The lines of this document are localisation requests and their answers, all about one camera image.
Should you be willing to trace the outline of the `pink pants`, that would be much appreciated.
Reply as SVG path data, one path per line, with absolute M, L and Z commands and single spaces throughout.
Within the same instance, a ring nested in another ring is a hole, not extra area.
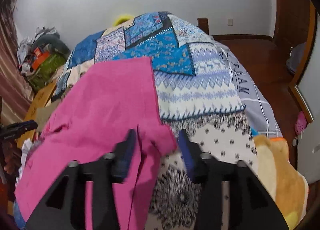
M 109 153 L 129 129 L 138 135 L 129 175 L 114 186 L 121 229 L 143 229 L 161 158 L 176 149 L 159 118 L 149 57 L 94 64 L 50 116 L 28 158 L 15 196 L 24 220 L 68 162 L 85 164 Z

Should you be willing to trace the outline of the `crumpled white paper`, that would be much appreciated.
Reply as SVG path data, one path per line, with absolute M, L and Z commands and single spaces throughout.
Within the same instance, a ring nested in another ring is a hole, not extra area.
M 25 164 L 27 162 L 28 154 L 33 148 L 33 142 L 31 141 L 30 138 L 24 141 L 23 146 L 22 146 L 22 155 L 21 155 L 21 166 L 18 169 L 18 175 L 16 176 L 16 183 L 15 186 L 18 185 L 20 179 L 22 178 L 23 170 L 25 168 Z

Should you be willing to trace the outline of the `striped pink curtain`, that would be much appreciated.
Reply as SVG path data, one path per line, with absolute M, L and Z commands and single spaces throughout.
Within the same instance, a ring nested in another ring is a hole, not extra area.
M 17 60 L 17 33 L 13 0 L 1 0 L 1 122 L 21 122 L 34 98 L 34 92 L 20 74 Z

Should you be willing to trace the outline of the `wooden bedside board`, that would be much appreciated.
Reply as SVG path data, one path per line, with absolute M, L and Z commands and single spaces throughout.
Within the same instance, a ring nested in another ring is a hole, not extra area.
M 49 99 L 52 97 L 55 88 L 56 88 L 56 79 L 37 92 L 23 121 L 35 120 L 37 109 L 45 107 Z M 33 140 L 34 135 L 35 135 L 35 129 L 24 133 L 17 140 L 18 148 L 20 149 L 22 148 L 25 140 L 27 139 Z

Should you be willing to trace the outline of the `yellow orange plush blanket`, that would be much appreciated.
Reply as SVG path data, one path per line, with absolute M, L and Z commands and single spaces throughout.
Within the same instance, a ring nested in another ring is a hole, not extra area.
M 258 176 L 281 211 L 289 229 L 306 215 L 309 185 L 289 161 L 289 146 L 284 138 L 253 138 L 258 156 Z

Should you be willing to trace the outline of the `orange box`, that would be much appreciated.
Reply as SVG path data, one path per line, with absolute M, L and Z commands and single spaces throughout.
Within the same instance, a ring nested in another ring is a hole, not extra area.
M 39 66 L 50 57 L 51 53 L 48 51 L 42 51 L 39 47 L 34 50 L 35 60 L 31 67 L 33 70 L 37 70 Z

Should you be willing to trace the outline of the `green patterned storage bag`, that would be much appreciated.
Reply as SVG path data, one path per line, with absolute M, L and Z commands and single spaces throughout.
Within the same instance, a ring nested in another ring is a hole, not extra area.
M 44 61 L 37 70 L 31 75 L 27 76 L 31 88 L 34 92 L 38 92 L 40 89 L 45 87 L 56 70 L 66 63 L 66 59 L 60 53 L 51 53 L 50 57 Z

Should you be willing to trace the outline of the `grey lettered bed sheet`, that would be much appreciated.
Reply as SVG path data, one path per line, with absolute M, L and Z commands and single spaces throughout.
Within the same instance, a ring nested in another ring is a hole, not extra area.
M 256 61 L 259 57 L 257 55 L 250 56 L 246 53 L 237 56 L 228 46 L 218 41 L 214 41 L 214 45 L 225 64 L 231 69 L 235 89 L 241 103 L 246 106 L 245 114 L 251 128 L 268 138 L 281 137 L 282 133 L 271 104 L 258 88 L 257 80 L 253 79 L 254 71 L 247 69 L 248 62 Z

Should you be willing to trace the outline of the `pink croc shoe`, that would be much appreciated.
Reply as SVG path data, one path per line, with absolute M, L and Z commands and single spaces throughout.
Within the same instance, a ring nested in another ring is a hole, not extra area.
M 304 113 L 302 111 L 300 111 L 297 116 L 296 123 L 295 123 L 295 133 L 297 135 L 300 135 L 300 133 L 302 131 L 304 131 L 304 129 L 306 129 L 307 125 L 308 125 L 308 123 L 307 123 L 306 117 L 305 117 Z

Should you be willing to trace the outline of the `grey plush toy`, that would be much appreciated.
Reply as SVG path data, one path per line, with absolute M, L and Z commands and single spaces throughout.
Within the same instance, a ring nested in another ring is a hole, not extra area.
M 45 47 L 49 45 L 49 52 L 58 52 L 63 55 L 70 54 L 69 48 L 60 40 L 56 34 L 43 34 L 32 44 L 30 51 L 34 52 L 36 48 Z

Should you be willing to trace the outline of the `blue patchwork quilt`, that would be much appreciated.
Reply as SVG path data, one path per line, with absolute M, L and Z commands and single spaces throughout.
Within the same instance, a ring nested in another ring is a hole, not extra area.
M 258 156 L 251 128 L 234 84 L 227 53 L 195 25 L 169 12 L 151 12 L 95 33 L 71 52 L 53 99 L 62 99 L 93 64 L 150 57 L 159 117 L 174 135 L 189 139 L 217 160 L 243 161 L 253 173 Z M 161 157 L 149 202 L 132 208 L 127 229 L 193 229 L 201 186 L 189 179 L 183 155 Z

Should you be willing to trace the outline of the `yellow fuzzy pillow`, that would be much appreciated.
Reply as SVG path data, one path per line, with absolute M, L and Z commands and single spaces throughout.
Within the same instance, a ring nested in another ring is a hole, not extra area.
M 129 20 L 132 20 L 134 19 L 135 17 L 132 16 L 132 15 L 129 15 L 129 14 L 123 14 L 123 15 L 120 15 L 116 18 L 116 20 L 114 21 L 113 23 L 113 27 L 116 27 L 118 25 L 121 25 L 122 23 L 124 22 L 127 22 Z

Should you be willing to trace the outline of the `white wall socket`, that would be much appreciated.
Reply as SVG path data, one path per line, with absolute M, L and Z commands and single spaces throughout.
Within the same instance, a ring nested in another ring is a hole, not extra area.
M 232 26 L 233 25 L 233 19 L 228 19 L 227 20 L 227 25 Z

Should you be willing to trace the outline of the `wooden bed post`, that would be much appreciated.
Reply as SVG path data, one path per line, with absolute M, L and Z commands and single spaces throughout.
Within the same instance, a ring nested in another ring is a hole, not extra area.
M 204 31 L 207 35 L 209 35 L 209 24 L 207 18 L 198 18 L 197 19 L 197 26 L 199 29 Z

